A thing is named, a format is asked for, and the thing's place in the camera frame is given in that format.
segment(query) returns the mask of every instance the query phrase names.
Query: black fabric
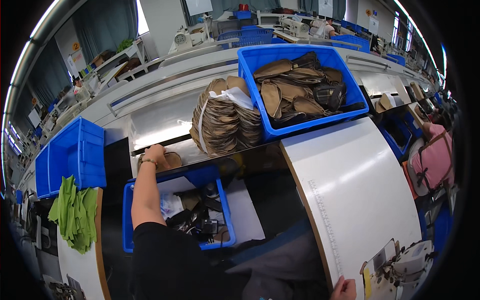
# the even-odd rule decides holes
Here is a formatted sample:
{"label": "black fabric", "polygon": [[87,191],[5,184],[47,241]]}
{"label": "black fabric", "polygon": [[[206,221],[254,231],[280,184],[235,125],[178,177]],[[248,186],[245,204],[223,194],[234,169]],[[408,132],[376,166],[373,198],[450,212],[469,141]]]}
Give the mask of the black fabric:
{"label": "black fabric", "polygon": [[212,267],[192,236],[147,222],[133,232],[130,292],[144,299],[238,299],[235,276]]}

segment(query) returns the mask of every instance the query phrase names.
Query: worker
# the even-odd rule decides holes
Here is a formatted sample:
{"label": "worker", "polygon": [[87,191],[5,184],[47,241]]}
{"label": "worker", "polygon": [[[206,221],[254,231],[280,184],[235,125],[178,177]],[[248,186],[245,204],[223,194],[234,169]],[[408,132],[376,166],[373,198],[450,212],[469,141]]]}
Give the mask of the worker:
{"label": "worker", "polygon": [[[135,248],[130,291],[135,300],[241,299],[246,282],[240,276],[212,267],[198,241],[167,227],[160,211],[155,176],[158,164],[170,168],[165,152],[158,144],[146,149],[135,181],[132,202]],[[356,295],[355,280],[345,280],[342,276],[331,300],[354,300]]]}
{"label": "worker", "polygon": [[407,170],[415,192],[425,196],[441,183],[452,186],[452,137],[442,125],[425,122],[423,131],[428,139],[417,139],[408,155]]}
{"label": "worker", "polygon": [[335,28],[332,26],[333,19],[327,17],[326,24],[325,24],[325,38],[330,38],[331,36],[335,36]]}
{"label": "worker", "polygon": [[75,95],[76,93],[78,93],[80,88],[82,88],[82,82],[80,81],[80,78],[77,77],[73,79],[72,84],[75,86],[75,88],[73,89],[73,94]]}

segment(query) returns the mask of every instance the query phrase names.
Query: stack of shoe insoles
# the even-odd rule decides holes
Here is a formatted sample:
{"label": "stack of shoe insoles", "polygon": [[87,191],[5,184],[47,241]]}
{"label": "stack of shoe insoles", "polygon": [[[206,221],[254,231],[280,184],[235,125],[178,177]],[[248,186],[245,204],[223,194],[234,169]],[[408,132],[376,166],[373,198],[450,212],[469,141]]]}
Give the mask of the stack of shoe insoles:
{"label": "stack of shoe insoles", "polygon": [[[220,95],[222,91],[233,87],[238,87],[250,97],[247,85],[242,78],[229,76],[227,80],[214,79],[200,94],[198,105],[193,111],[190,134],[198,148],[210,157],[254,147],[262,139],[260,112],[257,108],[250,110],[228,98],[223,100],[210,97],[210,91]],[[200,142],[199,127],[202,130],[204,146]]]}
{"label": "stack of shoe insoles", "polygon": [[364,107],[345,106],[347,86],[339,70],[322,67],[315,52],[266,64],[253,73],[273,128],[283,128]]}

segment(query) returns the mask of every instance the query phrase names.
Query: green fabric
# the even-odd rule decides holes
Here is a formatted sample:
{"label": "green fabric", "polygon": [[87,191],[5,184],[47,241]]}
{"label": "green fabric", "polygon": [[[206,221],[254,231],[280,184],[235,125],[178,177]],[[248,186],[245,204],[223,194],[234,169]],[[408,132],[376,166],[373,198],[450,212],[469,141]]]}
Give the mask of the green fabric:
{"label": "green fabric", "polygon": [[96,190],[78,191],[75,178],[62,177],[59,196],[53,202],[48,219],[59,226],[60,235],[69,247],[85,254],[96,242]]}

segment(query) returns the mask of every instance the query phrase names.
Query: printed ruler scale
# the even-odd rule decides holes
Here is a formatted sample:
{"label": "printed ruler scale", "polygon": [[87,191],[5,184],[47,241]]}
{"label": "printed ruler scale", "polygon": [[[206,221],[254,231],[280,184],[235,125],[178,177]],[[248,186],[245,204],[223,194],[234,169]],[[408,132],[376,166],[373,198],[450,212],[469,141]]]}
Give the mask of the printed ruler scale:
{"label": "printed ruler scale", "polygon": [[340,265],[340,255],[338,254],[338,249],[336,247],[335,235],[333,234],[332,226],[330,225],[330,220],[328,219],[328,214],[325,211],[324,199],[318,194],[317,185],[315,180],[308,181],[308,186],[310,188],[310,193],[315,200],[315,205],[322,217],[322,222],[325,227],[325,232],[327,233],[328,243],[330,244],[330,249],[332,250],[333,257],[335,259],[336,270],[338,272],[338,277],[343,275],[342,266]]}

